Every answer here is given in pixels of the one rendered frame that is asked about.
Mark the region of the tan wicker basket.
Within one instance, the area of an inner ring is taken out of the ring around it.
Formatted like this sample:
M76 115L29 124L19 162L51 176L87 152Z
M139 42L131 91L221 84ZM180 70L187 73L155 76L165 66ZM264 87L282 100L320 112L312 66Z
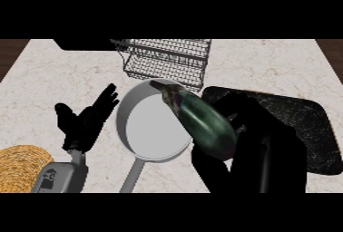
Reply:
M0 193L29 193L51 155L35 145L16 145L0 150Z

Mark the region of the black appliance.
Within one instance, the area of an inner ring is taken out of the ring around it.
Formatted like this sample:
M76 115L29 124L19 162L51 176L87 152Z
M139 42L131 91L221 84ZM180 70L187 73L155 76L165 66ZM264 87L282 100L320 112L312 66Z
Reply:
M66 51L124 51L127 49L107 39L54 39L54 43Z

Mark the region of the black marble tray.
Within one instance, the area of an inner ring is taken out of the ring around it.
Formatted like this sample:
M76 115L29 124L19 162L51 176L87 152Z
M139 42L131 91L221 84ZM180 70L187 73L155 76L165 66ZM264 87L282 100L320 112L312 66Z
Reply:
M306 99L218 86L204 89L202 99L212 103L232 92L245 93L248 97L254 98L273 116L295 129L297 137L307 146L307 172L338 175L343 172L343 159L322 106Z

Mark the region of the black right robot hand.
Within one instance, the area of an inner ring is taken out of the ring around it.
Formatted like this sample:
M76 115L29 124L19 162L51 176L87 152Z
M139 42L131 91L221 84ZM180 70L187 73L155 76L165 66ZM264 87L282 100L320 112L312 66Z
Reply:
M295 130L242 93L226 94L212 104L238 135L230 165L192 148L192 166L215 194L303 194L307 184L307 147Z

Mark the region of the grey frying pan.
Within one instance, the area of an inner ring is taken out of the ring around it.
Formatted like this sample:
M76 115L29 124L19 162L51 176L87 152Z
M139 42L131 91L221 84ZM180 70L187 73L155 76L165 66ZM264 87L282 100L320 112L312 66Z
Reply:
M192 142L149 80L141 81L122 96L115 124L121 144L136 157L119 190L119 193L130 193L144 164L173 160Z

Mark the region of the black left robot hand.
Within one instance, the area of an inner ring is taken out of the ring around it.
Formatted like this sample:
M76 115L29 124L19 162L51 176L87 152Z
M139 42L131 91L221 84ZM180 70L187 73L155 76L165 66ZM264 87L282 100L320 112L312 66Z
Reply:
M85 153L97 140L103 124L118 104L116 86L113 83L103 89L91 106L75 114L63 103L54 104L57 128L63 132L63 150Z

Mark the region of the dark green purple eggplant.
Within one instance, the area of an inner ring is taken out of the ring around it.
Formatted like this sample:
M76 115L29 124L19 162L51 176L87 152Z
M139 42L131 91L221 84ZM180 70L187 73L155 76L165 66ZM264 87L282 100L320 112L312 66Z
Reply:
M150 81L149 86L161 92L162 101L201 151L217 160L229 160L236 151L236 133L229 121L180 85Z

